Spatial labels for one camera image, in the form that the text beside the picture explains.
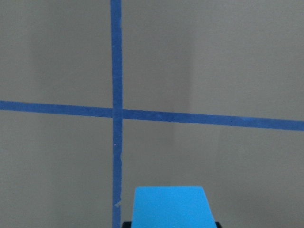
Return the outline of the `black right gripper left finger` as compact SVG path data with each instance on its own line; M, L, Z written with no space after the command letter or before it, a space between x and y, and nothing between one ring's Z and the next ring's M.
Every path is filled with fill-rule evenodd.
M131 221L125 221L122 223L122 228L131 228L132 222Z

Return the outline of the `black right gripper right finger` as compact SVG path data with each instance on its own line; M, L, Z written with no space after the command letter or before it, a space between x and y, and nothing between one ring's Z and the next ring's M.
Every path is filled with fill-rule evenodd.
M216 221L215 224L216 224L216 228L223 228L220 222Z

